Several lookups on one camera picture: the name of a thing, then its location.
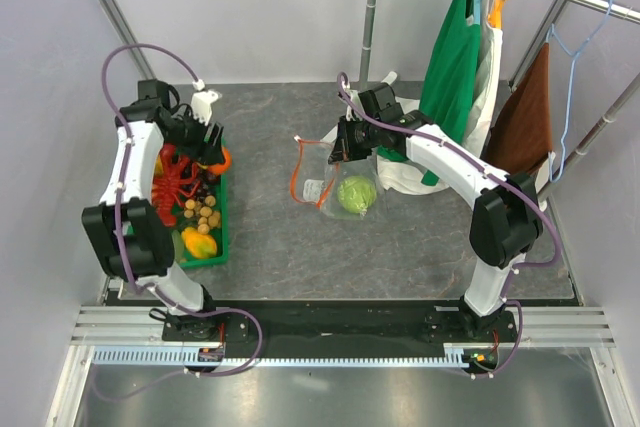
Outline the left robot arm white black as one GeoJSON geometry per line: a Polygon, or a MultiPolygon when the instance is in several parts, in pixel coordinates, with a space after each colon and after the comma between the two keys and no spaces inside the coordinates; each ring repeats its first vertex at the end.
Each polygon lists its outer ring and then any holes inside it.
{"type": "Polygon", "coordinates": [[[162,303],[149,315],[163,323],[163,340],[210,341],[224,323],[207,289],[176,260],[172,211],[160,205],[193,196],[200,171],[226,163],[223,128],[212,119],[220,95],[201,80],[188,103],[158,79],[139,82],[137,92],[133,103],[115,110],[111,176],[98,203],[83,209],[81,223],[108,277],[162,303]]]}

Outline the clear zip top bag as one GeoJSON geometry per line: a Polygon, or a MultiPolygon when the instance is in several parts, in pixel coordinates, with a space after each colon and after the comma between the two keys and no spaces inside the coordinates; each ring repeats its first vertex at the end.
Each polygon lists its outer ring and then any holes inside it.
{"type": "Polygon", "coordinates": [[[289,182],[293,200],[313,207],[327,217],[343,220],[381,221],[387,213],[384,189],[375,166],[369,159],[329,164],[332,145],[318,140],[295,136],[298,148],[296,165],[289,182]],[[349,176],[364,176],[372,180],[377,190],[377,200],[365,215],[351,214],[338,202],[337,191],[342,180],[349,176]]]}

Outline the yellow green mango toy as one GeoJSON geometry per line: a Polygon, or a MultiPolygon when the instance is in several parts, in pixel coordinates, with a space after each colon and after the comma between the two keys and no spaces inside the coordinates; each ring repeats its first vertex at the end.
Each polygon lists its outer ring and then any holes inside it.
{"type": "Polygon", "coordinates": [[[181,232],[181,238],[188,252],[196,259],[210,259],[218,254],[217,243],[208,233],[201,233],[196,228],[187,227],[181,232]]]}

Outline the red lobster toy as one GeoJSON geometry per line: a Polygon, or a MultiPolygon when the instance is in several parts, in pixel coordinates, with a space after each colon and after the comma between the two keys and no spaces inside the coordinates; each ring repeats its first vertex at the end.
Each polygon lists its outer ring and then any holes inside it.
{"type": "Polygon", "coordinates": [[[158,154],[158,166],[161,172],[153,176],[151,204],[166,227],[175,227],[178,222],[173,213],[175,205],[195,211],[194,198],[202,184],[203,169],[169,143],[165,143],[158,154]]]}

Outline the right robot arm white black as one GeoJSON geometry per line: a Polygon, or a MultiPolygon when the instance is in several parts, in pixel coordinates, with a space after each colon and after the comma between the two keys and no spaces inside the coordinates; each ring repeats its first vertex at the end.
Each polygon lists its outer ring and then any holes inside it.
{"type": "Polygon", "coordinates": [[[404,111],[387,83],[356,94],[339,75],[338,96],[351,112],[338,120],[330,164],[364,161],[384,147],[434,173],[471,208],[476,264],[457,324],[465,338],[483,339],[507,302],[509,278],[543,231],[534,179],[482,161],[423,112],[404,111]]]}

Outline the green cabbage toy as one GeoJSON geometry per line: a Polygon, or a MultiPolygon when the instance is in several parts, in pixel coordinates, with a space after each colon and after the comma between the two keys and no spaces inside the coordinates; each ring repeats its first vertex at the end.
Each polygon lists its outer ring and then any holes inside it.
{"type": "Polygon", "coordinates": [[[365,215],[377,200],[374,182],[364,176],[349,176],[338,186],[337,198],[349,213],[365,215]]]}

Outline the orange fruit toy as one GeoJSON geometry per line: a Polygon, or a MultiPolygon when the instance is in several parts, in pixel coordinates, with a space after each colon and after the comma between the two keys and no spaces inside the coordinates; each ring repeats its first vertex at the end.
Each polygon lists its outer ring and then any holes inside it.
{"type": "Polygon", "coordinates": [[[220,176],[225,174],[232,165],[232,157],[229,150],[223,146],[221,148],[222,153],[222,161],[220,163],[209,165],[206,170],[215,176],[220,176]]]}

